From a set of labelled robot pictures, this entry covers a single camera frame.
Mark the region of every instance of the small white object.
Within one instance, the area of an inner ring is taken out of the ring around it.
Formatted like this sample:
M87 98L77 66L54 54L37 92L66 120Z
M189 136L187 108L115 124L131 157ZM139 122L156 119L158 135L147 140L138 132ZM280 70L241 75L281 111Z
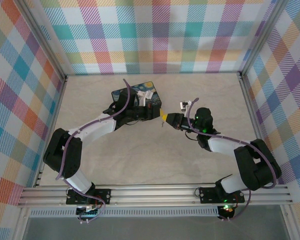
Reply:
M143 97L143 96L145 95L145 92L144 92L144 91L138 91L138 92L137 92L137 95L138 95L139 97Z
M181 101L180 102L180 108L181 108L181 112L184 112L184 115L187 116L188 114L188 110L191 106L191 101Z
M151 99L154 93L150 90L148 91L138 91L137 95L139 97L139 106L144 107L146 106L146 99Z
M146 93L145 93L145 97L149 100L152 98L153 95L154 95L154 93L150 90L146 91Z

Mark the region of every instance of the black cable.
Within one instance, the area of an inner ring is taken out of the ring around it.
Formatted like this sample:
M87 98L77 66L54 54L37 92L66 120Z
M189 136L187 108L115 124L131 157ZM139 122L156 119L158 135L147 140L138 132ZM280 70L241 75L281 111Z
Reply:
M126 123L125 125L132 126L132 125L135 125L137 122L139 122L139 119L135 123L132 123L132 124Z
M187 135L187 132L186 132L186 131L184 132L184 135L186 136L187 139L198 142L197 139L193 139L193 138L189 137L189 136Z
M74 196L71 196L69 195L69 190L70 190L70 187L68 187L66 190L65 190L65 195L67 195L69 198L74 198L75 200L78 201L78 196L75 194Z
M200 187L198 186L195 190L194 190L194 195L197 197L197 198L200 198L199 195L196 194L197 190L199 189Z
M136 98L137 106L139 106L139 105L140 105L140 99L139 99L139 96L136 95L135 98Z

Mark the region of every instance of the plaid wallpaper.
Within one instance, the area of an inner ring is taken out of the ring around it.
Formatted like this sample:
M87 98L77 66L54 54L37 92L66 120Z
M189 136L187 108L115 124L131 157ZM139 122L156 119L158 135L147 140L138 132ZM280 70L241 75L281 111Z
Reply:
M276 0L27 2L68 74L141 74L237 72Z
M248 73L262 133L300 221L300 0L290 0Z
M0 0L0 240L35 177L61 86L13 0Z

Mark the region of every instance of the black bracket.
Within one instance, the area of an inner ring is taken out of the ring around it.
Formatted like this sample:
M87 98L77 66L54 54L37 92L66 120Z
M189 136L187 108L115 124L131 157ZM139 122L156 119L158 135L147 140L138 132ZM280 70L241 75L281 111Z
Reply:
M245 202L245 196L241 191L235 191L220 199L214 187L199 187L199 197L201 204L239 204Z
M74 190L69 189L66 193L67 199L65 201L66 205L100 205L101 202L98 200L95 200L93 198L82 196L78 193L76 193ZM102 199L106 205L110 204L111 199L111 189L94 189L93 193L87 193L87 195L98 197Z

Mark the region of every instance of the table surface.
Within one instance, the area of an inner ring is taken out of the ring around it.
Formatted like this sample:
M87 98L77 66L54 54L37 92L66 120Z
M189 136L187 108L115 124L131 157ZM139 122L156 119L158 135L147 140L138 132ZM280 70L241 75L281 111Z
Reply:
M123 78L131 86L152 81L165 113L181 113L181 101L199 97L191 117L200 107L210 108L221 134L256 138L235 73L70 76L55 129L98 117L112 103L112 91L125 87ZM96 185L214 183L239 172L235 159L201 149L184 132L162 126L160 117L102 136L82 151L80 169ZM63 185L56 175L45 166L40 184Z

